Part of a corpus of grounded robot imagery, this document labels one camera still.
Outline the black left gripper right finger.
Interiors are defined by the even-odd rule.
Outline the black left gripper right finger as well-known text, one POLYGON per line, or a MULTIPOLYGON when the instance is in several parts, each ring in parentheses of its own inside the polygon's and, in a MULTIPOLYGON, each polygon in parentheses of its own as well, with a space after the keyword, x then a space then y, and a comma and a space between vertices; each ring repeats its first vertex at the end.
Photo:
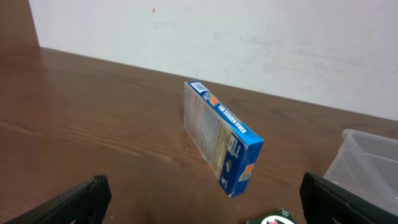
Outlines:
POLYGON ((397 224, 397 215, 313 172, 304 174, 300 198, 308 224, 397 224))

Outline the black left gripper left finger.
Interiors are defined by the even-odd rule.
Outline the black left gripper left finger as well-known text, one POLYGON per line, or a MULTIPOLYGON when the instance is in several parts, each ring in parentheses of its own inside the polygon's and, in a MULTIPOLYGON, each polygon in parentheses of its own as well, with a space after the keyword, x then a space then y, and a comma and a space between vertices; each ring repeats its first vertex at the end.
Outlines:
POLYGON ((108 178, 95 175, 8 223, 101 223, 111 197, 108 178))

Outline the green round-logo box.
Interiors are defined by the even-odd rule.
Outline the green round-logo box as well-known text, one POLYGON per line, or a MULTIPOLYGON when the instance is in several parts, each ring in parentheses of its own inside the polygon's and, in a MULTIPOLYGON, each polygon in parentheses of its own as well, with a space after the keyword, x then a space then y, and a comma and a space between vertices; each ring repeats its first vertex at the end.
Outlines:
POLYGON ((248 220, 246 224, 296 224, 293 216, 286 208, 255 220, 248 220))

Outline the blue cool fever box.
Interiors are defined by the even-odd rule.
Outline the blue cool fever box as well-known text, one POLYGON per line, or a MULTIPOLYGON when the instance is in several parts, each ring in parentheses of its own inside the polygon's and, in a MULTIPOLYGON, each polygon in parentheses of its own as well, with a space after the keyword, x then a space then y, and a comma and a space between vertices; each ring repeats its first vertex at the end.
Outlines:
POLYGON ((263 138, 198 80, 184 83, 183 125, 226 194, 244 193, 263 138))

